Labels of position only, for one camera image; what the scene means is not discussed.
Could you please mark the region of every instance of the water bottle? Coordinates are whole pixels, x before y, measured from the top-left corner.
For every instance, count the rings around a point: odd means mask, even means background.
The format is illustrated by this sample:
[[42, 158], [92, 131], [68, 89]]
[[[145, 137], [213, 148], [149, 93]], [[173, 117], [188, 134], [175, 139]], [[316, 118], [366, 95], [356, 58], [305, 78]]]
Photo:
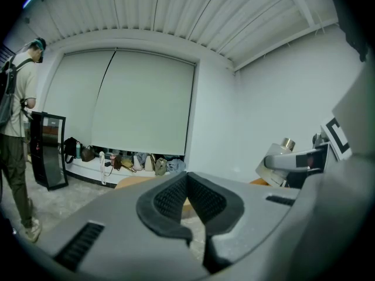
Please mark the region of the water bottle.
[[77, 142], [76, 144], [76, 158], [81, 158], [81, 143]]

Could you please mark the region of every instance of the vent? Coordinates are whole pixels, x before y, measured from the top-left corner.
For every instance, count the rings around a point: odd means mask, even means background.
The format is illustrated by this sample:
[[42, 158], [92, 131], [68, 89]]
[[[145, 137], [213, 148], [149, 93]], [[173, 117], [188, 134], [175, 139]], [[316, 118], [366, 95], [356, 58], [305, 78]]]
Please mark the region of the vent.
[[271, 202], [275, 202], [275, 203], [283, 204], [283, 205], [287, 205], [287, 206], [292, 206], [294, 201], [295, 201], [293, 199], [284, 198], [284, 197], [280, 197], [280, 196], [268, 196], [265, 199], [267, 201], [271, 201]]
[[67, 269], [75, 271], [103, 229], [102, 225], [88, 222], [55, 257], [55, 260]]

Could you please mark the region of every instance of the roller shade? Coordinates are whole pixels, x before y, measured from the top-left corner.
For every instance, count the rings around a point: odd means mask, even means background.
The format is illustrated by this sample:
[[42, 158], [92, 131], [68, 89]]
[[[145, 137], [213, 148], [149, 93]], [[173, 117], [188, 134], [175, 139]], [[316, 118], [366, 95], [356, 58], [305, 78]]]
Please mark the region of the roller shade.
[[43, 111], [66, 117], [65, 139], [91, 143], [91, 126], [99, 88], [113, 51], [64, 56], [50, 85]]
[[194, 66], [137, 52], [116, 52], [95, 107], [92, 143], [183, 155]]

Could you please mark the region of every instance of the man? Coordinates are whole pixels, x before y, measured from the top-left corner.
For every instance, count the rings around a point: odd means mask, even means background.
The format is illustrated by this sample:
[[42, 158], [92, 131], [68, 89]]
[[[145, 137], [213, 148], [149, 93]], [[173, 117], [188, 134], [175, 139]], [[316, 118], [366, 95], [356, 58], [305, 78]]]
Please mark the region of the man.
[[40, 222], [32, 217], [32, 202], [28, 198], [25, 170], [26, 161], [23, 154], [23, 112], [21, 103], [32, 109], [36, 102], [36, 63], [43, 57], [46, 41], [37, 38], [28, 46], [28, 50], [15, 56], [13, 64], [18, 66], [27, 59], [17, 72], [16, 88], [13, 96], [12, 116], [8, 123], [0, 129], [0, 165], [8, 184], [12, 190], [21, 223], [25, 227], [26, 235], [32, 242], [38, 240], [42, 231]]

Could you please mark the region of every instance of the ceiling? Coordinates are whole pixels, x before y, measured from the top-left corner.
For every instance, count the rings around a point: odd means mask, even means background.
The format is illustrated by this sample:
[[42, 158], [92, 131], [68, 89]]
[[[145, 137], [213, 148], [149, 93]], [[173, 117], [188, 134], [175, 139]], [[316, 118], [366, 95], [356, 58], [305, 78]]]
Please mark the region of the ceiling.
[[33, 0], [4, 45], [17, 52], [37, 36], [52, 44], [95, 30], [150, 30], [204, 46], [238, 70], [337, 21], [332, 0]]

